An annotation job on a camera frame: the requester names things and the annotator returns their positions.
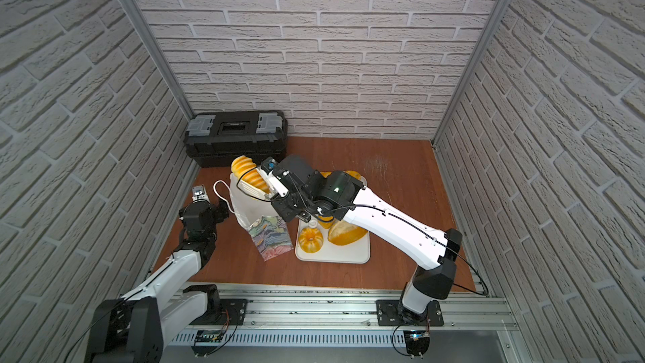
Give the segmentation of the striped oval bread roll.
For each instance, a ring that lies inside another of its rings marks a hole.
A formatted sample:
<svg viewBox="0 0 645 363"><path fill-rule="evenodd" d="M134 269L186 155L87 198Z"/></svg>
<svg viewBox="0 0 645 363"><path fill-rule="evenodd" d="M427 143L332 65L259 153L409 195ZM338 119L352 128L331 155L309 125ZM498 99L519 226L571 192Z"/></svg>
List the striped oval bread roll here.
<svg viewBox="0 0 645 363"><path fill-rule="evenodd" d="M245 181L248 184L260 188L266 193L270 193L270 188L266 181L260 176L257 164L248 156L238 156L231 163L231 171L235 176L233 184Z"/></svg>

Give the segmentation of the white paper bag colourful bottom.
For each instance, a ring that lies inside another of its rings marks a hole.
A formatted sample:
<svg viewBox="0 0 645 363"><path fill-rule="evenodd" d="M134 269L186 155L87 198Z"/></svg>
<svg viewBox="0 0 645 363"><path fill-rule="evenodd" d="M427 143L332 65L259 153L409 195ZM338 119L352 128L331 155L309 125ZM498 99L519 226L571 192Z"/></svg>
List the white paper bag colourful bottom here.
<svg viewBox="0 0 645 363"><path fill-rule="evenodd" d="M213 183L213 191L225 201L229 213L250 236L264 261L288 253L294 249L287 223L277 214L270 203L242 193L230 175L230 184L223 180Z"/></svg>

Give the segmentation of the ring shaped bundt bread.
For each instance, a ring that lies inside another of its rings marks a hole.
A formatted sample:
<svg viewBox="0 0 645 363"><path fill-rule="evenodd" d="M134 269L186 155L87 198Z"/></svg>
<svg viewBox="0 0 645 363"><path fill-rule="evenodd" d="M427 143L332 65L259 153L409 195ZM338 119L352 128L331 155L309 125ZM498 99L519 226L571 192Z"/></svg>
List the ring shaped bundt bread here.
<svg viewBox="0 0 645 363"><path fill-rule="evenodd" d="M298 235L301 250L308 254L319 252L324 245L324 236L318 228L304 228Z"/></svg>

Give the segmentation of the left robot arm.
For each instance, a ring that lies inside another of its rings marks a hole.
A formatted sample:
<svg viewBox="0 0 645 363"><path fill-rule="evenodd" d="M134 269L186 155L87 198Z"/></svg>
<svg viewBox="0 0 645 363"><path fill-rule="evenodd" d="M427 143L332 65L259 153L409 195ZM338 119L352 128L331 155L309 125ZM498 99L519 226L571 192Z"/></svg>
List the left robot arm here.
<svg viewBox="0 0 645 363"><path fill-rule="evenodd" d="M205 187L179 212L179 245L168 260L122 297L102 302L89 329L86 362L158 362L166 346L189 324L223 317L215 285L186 282L210 260L217 226L229 217L225 201L210 202Z"/></svg>

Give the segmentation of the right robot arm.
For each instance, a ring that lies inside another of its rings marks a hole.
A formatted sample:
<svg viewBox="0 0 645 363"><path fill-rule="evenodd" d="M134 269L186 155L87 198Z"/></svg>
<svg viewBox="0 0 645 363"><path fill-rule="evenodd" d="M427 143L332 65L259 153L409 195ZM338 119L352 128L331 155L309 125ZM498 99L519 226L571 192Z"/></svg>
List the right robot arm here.
<svg viewBox="0 0 645 363"><path fill-rule="evenodd" d="M298 155L283 161L269 157L260 165L240 156L231 170L236 188L244 191L250 185L262 191L260 201L286 222L333 218L377 235L412 258L417 268L402 292L401 314L421 319L431 302L450 294L462 241L458 230L424 225L379 198L358 178L345 171L324 175Z"/></svg>

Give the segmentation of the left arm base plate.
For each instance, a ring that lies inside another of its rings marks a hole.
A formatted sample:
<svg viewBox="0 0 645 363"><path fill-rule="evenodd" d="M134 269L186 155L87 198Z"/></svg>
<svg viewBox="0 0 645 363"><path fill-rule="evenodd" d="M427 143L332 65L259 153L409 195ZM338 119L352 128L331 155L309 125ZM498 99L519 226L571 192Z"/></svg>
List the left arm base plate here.
<svg viewBox="0 0 645 363"><path fill-rule="evenodd" d="M248 299L222 299L217 309L206 312L198 319L198 325L242 326L245 323L248 304Z"/></svg>

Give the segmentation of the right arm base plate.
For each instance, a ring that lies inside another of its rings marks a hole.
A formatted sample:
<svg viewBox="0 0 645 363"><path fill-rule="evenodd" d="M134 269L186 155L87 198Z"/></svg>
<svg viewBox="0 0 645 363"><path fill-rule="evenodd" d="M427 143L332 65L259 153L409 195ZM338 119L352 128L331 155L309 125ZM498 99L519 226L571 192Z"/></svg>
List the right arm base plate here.
<svg viewBox="0 0 645 363"><path fill-rule="evenodd" d="M378 325L382 327L396 327L398 325L444 326L443 312L439 302L436 300L432 300L421 314L405 309L400 300L377 300L376 316Z"/></svg>

